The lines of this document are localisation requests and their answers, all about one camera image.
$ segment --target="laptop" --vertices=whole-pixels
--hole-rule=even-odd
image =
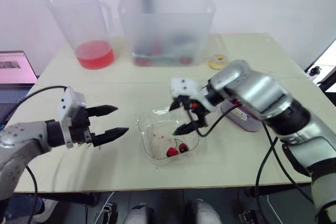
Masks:
[[[0,51],[0,122],[27,95],[36,81],[37,77],[23,51]]]

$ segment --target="black cable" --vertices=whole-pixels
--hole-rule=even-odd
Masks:
[[[85,207],[85,224],[88,224],[88,207],[87,206],[85,206],[84,205],[84,207]]]
[[[30,215],[29,215],[29,218],[28,218],[28,221],[27,221],[27,224],[30,224],[33,216],[34,216],[34,213],[35,213],[35,208],[36,208],[36,204],[37,204],[37,183],[36,183],[36,178],[32,172],[32,170],[29,168],[29,166],[27,165],[26,166],[26,169],[27,171],[29,172],[30,176],[32,177],[32,180],[33,180],[33,183],[34,183],[34,204],[33,204],[33,208],[32,208],[32,211],[30,212]]]
[[[46,88],[43,88],[43,89],[39,89],[29,95],[27,95],[25,98],[23,98],[21,101],[19,101],[18,103],[16,103],[14,105],[14,107],[11,108],[11,110],[3,117],[0,125],[2,124],[5,124],[6,122],[6,119],[22,104],[24,103],[25,101],[27,101],[29,98],[33,97],[34,95],[38,94],[38,93],[41,93],[43,91],[46,91],[46,90],[49,90],[49,89],[64,89],[66,90],[67,89],[67,86],[61,86],[61,85],[58,85],[58,86],[49,86],[49,87],[46,87]]]
[[[205,134],[202,134],[201,132],[200,132],[200,130],[198,129],[198,127],[197,127],[197,124],[195,123],[195,121],[194,121],[194,119],[193,119],[193,117],[191,116],[191,114],[190,114],[190,111],[189,110],[186,110],[187,111],[187,114],[188,114],[188,117],[189,117],[189,119],[190,119],[190,121],[191,121],[191,123],[192,123],[192,125],[194,126],[194,128],[195,128],[195,131],[198,133],[198,135],[200,136],[200,137],[207,137],[210,133],[211,133],[211,131],[216,127],[216,125],[228,114],[228,113],[230,113],[232,110],[234,110],[234,109],[236,109],[236,108],[238,108],[238,107],[240,107],[241,106],[241,104],[238,104],[238,105],[235,105],[235,106],[233,106],[233,107],[231,107],[230,109],[228,109],[227,111],[225,111],[218,119],[217,119],[217,121],[210,127],[210,129],[205,133]]]
[[[241,205],[241,202],[240,202],[240,187],[238,188],[238,192],[237,192],[237,202],[238,202],[238,206],[239,206],[239,208],[240,208],[240,210],[241,210],[241,212],[244,212],[244,208],[243,208],[243,206]]]
[[[259,170],[258,170],[258,174],[257,174],[257,179],[256,179],[256,185],[255,185],[255,197],[256,197],[256,200],[257,200],[257,205],[258,205],[258,209],[260,211],[260,214],[262,216],[262,218],[264,219],[265,223],[266,224],[269,224],[266,216],[265,216],[265,213],[264,213],[264,210],[262,209],[261,207],[261,203],[260,203],[260,198],[259,198],[259,181],[260,181],[260,177],[261,177],[261,172],[263,171],[264,169],[264,165],[269,157],[269,155],[271,154],[272,152],[272,149],[274,148],[275,144],[277,143],[278,141],[278,138],[276,137],[274,139],[274,141],[271,143],[271,147],[269,148],[268,152],[266,153],[264,159],[262,160],[262,163],[259,167]]]
[[[263,124],[263,126],[264,126],[265,131],[266,131],[268,141],[269,141],[270,144],[272,144],[272,139],[271,139],[271,136],[270,136],[270,134],[269,134],[269,131],[268,131],[267,127],[266,127],[266,124],[265,124],[264,122],[263,122],[262,124]],[[301,193],[301,194],[302,194],[302,195],[303,195],[303,196],[304,196],[310,203],[314,204],[314,202],[313,202],[313,200],[311,199],[311,197],[309,197],[309,195],[306,194],[306,193],[302,190],[302,188],[301,188],[301,187],[294,181],[294,179],[288,174],[288,172],[286,171],[284,165],[282,164],[282,162],[281,162],[281,160],[280,160],[280,158],[279,158],[279,156],[278,156],[278,153],[277,153],[277,151],[275,150],[274,147],[272,148],[272,151],[273,151],[273,154],[274,154],[274,156],[275,156],[275,158],[276,158],[276,160],[277,160],[277,162],[278,162],[278,164],[279,164],[281,170],[282,170],[283,173],[286,175],[286,177],[289,179],[289,181],[291,181],[291,183],[296,187],[296,189],[298,189],[299,192],[300,192],[300,193]]]

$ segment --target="translucent plastic container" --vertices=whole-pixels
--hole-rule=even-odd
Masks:
[[[107,26],[111,27],[112,11],[106,3],[100,0],[46,2],[82,67],[101,69],[114,61],[107,30]]]
[[[212,0],[121,0],[119,16],[139,66],[199,63],[216,8]]]
[[[155,165],[167,165],[194,154],[200,139],[196,132],[182,136],[172,135],[178,126],[188,122],[183,109],[169,112],[168,106],[153,109],[140,116],[138,124],[143,148]],[[181,144],[185,144],[188,151],[181,153]],[[178,154],[168,157],[170,148],[176,149]]]

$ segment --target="white wall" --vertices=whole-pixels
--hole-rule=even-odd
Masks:
[[[122,34],[119,0],[110,4],[114,34]],[[212,32],[268,32],[302,67],[336,38],[336,0],[214,0]],[[0,0],[0,50],[24,50],[41,74],[64,42],[44,0]]]

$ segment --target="laptop screen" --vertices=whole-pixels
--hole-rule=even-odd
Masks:
[[[36,81],[23,51],[0,51],[0,84],[34,84]]]

